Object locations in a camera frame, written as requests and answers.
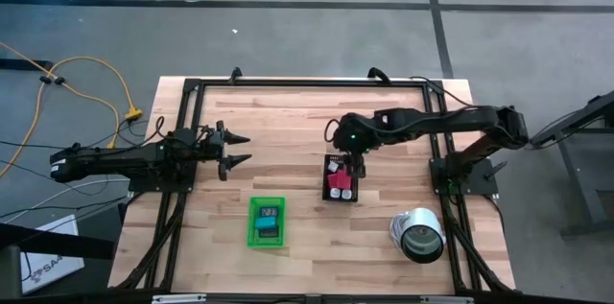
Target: small green box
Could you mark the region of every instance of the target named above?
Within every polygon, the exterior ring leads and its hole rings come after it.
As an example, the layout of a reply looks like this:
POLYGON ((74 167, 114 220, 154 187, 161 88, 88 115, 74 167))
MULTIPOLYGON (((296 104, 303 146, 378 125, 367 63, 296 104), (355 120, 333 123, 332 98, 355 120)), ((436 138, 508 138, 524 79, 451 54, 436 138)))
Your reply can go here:
POLYGON ((284 245, 284 224, 286 221, 286 199, 275 197, 251 198, 249 200, 248 221, 248 247, 282 247, 284 245), (277 237, 261 238, 255 228, 256 218, 260 216, 260 209, 277 208, 277 237))

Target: butcher block tabletop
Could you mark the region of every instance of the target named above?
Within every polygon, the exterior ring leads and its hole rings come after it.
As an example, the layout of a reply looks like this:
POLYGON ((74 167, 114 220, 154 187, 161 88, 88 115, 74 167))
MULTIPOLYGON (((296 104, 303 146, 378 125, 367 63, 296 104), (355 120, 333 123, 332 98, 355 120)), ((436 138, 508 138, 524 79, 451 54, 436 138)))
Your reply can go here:
MULTIPOLYGON (((165 118, 163 133, 175 128, 185 79, 160 78, 148 135, 159 116, 165 118)), ((446 89, 471 102, 466 80, 443 82, 446 89)), ((437 106, 435 95, 432 99, 437 106)), ((449 109, 461 107, 449 97, 446 102, 449 109)), ((347 112, 371 117, 373 110, 390 107, 424 110, 422 93, 400 87, 207 87, 200 124, 214 126, 223 120, 233 133, 251 138, 246 144, 226 146, 226 152, 253 157, 232 169, 228 181, 218 180, 217 162, 198 165, 183 218, 173 292, 453 293, 447 251, 432 264, 420 265, 398 251, 389 234, 392 216, 416 207, 434 211, 442 223, 428 170, 432 154, 427 136, 367 154, 357 203, 321 198, 324 155, 334 150, 324 142, 326 123, 347 112), (286 198, 285 245, 251 249, 246 244, 249 199, 266 196, 286 198)), ((478 132, 454 134, 458 150, 479 137, 478 132)), ((146 193, 128 208, 110 286, 124 280, 150 246, 160 198, 158 193, 146 193)), ((513 287, 497 211, 479 196, 466 197, 466 204, 474 245, 501 280, 513 287)), ((460 246, 459 255, 469 286, 460 246)))

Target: gray floor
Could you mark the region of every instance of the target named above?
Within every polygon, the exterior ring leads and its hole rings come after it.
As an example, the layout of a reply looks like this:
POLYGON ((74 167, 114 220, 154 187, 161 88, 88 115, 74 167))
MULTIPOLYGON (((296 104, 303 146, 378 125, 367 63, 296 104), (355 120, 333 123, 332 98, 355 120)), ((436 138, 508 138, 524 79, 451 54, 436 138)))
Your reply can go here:
MULTIPOLYGON (((440 1, 614 4, 614 0, 440 1)), ((612 90, 614 14, 445 12, 442 18, 455 78, 469 79, 474 99, 481 104, 516 105, 531 133, 612 90)), ((441 77, 430 12, 0 5, 0 40, 32 58, 90 55, 107 59, 124 73, 146 115, 161 75, 228 75, 240 66, 250 76, 362 77, 369 67, 378 66, 393 77, 441 77)), ((0 50, 0 57, 10 56, 0 50)), ((100 66, 74 63, 61 73, 81 90, 126 109, 119 82, 100 66)), ((37 77, 35 73, 0 74, 3 140, 19 142, 28 129, 37 77)), ((93 142, 111 133, 112 124, 105 107, 51 86, 31 142, 62 146, 93 142)), ((0 159, 8 160, 12 151, 1 146, 0 159)), ((18 163, 46 173, 50 153, 27 149, 18 163)), ((614 239, 600 236, 564 242, 558 235, 561 227, 581 221, 583 212, 557 149, 501 152, 496 158, 509 162, 498 180, 518 289, 611 301, 614 239)), ((64 188, 11 169, 0 180, 0 213, 35 204, 64 188)), ((113 199, 125 190, 109 184, 96 198, 68 194, 54 204, 113 199)), ((36 226, 64 214, 32 212, 16 223, 36 226)))

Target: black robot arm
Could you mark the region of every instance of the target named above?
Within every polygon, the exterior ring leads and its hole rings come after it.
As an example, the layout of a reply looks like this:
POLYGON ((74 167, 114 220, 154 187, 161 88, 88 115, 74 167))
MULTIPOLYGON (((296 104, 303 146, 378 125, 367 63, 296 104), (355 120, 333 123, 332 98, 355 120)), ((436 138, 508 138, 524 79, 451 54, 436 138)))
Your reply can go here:
POLYGON ((347 113, 339 121, 333 146, 347 152, 350 173, 364 177, 363 154, 384 145, 415 140, 425 133, 480 130, 484 136, 462 152, 446 156, 449 176, 467 174, 489 155, 520 149, 528 142, 523 115, 511 107, 467 106, 450 112, 420 112, 413 108, 377 110, 372 118, 347 113))
MULTIPOLYGON (((189 166, 198 161, 218 161, 218 175, 226 180, 226 171, 251 155, 225 155, 224 143, 233 145, 248 141, 246 137, 231 133, 224 128, 224 122, 218 121, 215 129, 202 128, 198 137, 190 129, 177 129, 158 142, 140 147, 100 149, 75 144, 51 155, 51 178, 64 183, 88 175, 124 175, 136 183, 151 184, 152 191, 173 191, 164 190, 168 185, 163 183, 180 183, 186 179, 189 166)), ((130 186, 137 189, 133 191, 141 191, 138 188, 143 187, 130 186)))

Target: black tray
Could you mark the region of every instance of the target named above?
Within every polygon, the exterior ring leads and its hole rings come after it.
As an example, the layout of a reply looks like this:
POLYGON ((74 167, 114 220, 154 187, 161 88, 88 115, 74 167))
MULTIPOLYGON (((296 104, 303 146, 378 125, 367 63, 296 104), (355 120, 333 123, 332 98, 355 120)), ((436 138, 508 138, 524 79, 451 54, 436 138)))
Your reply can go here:
POLYGON ((343 156, 342 155, 333 155, 326 154, 324 156, 324 176, 322 182, 322 199, 327 201, 335 201, 335 202, 358 202, 358 178, 352 178, 351 190, 352 190, 352 198, 351 199, 343 199, 339 197, 338 199, 330 197, 330 187, 328 186, 328 175, 332 175, 333 172, 328 170, 328 163, 334 161, 339 164, 340 168, 343 165, 343 156))

